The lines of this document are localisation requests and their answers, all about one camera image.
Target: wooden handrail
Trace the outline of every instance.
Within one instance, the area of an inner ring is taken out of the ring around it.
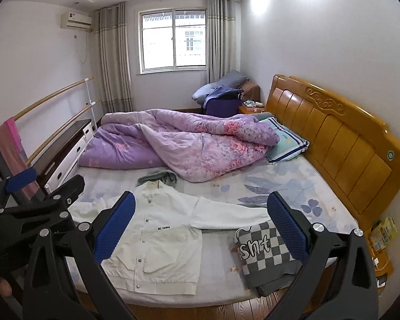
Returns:
[[[84,107],[80,112],[78,112],[74,117],[72,117],[69,121],[67,121],[64,125],[62,125],[59,129],[57,129],[52,135],[43,142],[41,146],[39,146],[35,152],[25,161],[25,164],[29,167],[30,164],[33,162],[33,160],[42,152],[46,146],[53,141],[53,139],[59,135],[62,131],[65,130],[72,122],[74,122],[80,115],[82,115],[84,112],[86,112],[88,109],[90,109],[93,106],[93,104],[88,104],[86,107]]]
[[[66,86],[65,88],[62,88],[58,91],[55,91],[54,93],[51,93],[50,95],[47,95],[46,97],[43,97],[41,100],[34,102],[32,105],[28,106],[26,109],[20,111],[18,114],[16,114],[14,116],[14,120],[18,120],[19,118],[21,118],[22,116],[24,116],[25,114],[27,114],[28,112],[30,112],[31,110],[33,110],[34,108],[36,108],[37,106],[41,105],[42,103],[45,103],[46,101],[50,100],[51,98],[54,98],[55,96],[64,93],[65,91],[74,88],[77,85],[80,85],[82,83],[85,83],[84,79],[78,82],[75,82],[71,85]]]

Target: window frame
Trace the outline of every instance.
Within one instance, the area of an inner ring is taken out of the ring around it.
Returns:
[[[196,66],[177,66],[176,65],[176,26],[175,26],[175,12],[176,11],[201,11],[205,13],[205,38],[206,38],[206,65],[196,65]],[[153,13],[165,13],[172,12],[172,35],[173,35],[173,66],[167,67],[156,67],[153,69],[144,68],[144,44],[143,44],[143,28],[142,28],[142,18],[144,15],[153,14]],[[208,53],[208,45],[207,45],[207,10],[205,8],[166,8],[159,10],[148,10],[139,13],[138,18],[139,25],[139,62],[140,62],[140,74],[145,73],[154,73],[154,72],[168,72],[168,71],[184,71],[184,70],[207,70],[207,53]]]

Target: bed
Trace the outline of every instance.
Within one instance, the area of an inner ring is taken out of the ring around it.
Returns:
[[[203,183],[179,179],[176,190],[246,206],[263,205],[266,194],[277,190],[292,208],[303,211],[311,222],[322,222],[330,231],[348,233],[357,225],[368,230],[400,189],[400,142],[388,126],[331,91],[283,75],[273,78],[266,111],[310,141],[303,155],[274,165],[262,159]],[[137,179],[151,171],[110,171],[76,165],[64,172],[64,179],[56,182],[58,175],[53,174],[50,182],[60,184],[80,174],[86,182],[80,201],[92,202],[133,190]],[[118,289],[119,294],[129,304],[176,308],[257,297],[243,285],[234,233],[204,233],[195,295],[149,295]],[[86,291],[71,259],[69,268],[77,289]]]

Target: snack package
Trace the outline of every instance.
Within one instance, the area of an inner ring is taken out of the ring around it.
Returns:
[[[379,221],[372,230],[369,240],[375,252],[385,249],[388,242],[398,235],[398,230],[392,217],[388,216],[383,221]]]

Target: air conditioner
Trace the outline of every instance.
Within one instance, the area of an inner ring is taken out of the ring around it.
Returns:
[[[92,18],[80,13],[67,12],[61,15],[61,28],[92,31]]]

